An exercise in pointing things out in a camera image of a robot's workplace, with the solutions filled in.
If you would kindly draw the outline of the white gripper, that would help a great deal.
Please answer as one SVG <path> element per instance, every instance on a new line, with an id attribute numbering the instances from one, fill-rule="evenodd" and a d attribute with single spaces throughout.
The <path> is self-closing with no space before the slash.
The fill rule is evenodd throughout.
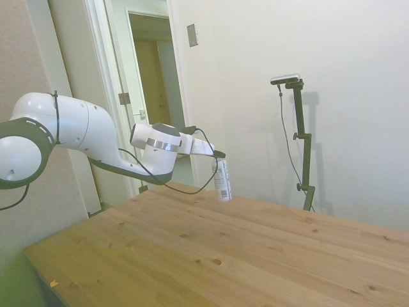
<path id="1" fill-rule="evenodd" d="M 182 136 L 181 145 L 178 147 L 178 154 L 205 156 L 213 156 L 213 154 L 215 154 L 215 158 L 226 158 L 226 154 L 224 152 L 214 150 L 214 148 L 214 145 L 209 144 L 207 141 L 194 138 L 193 136 Z"/>

